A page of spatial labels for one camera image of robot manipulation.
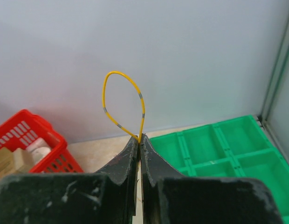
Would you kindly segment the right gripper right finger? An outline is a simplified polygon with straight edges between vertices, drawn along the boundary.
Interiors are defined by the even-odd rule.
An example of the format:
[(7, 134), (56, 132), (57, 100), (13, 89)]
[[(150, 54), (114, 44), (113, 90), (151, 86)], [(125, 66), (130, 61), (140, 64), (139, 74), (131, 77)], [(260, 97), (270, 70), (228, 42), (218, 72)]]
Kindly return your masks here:
[(145, 224), (281, 224), (271, 191), (260, 180), (188, 177), (140, 143)]

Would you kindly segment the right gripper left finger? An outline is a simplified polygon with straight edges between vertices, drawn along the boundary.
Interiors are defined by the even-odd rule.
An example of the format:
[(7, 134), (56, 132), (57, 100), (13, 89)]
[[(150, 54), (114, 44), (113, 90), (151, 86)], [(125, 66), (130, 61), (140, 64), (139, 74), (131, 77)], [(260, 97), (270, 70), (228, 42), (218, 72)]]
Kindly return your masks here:
[(138, 142), (94, 173), (8, 175), (0, 224), (130, 224), (136, 214)]

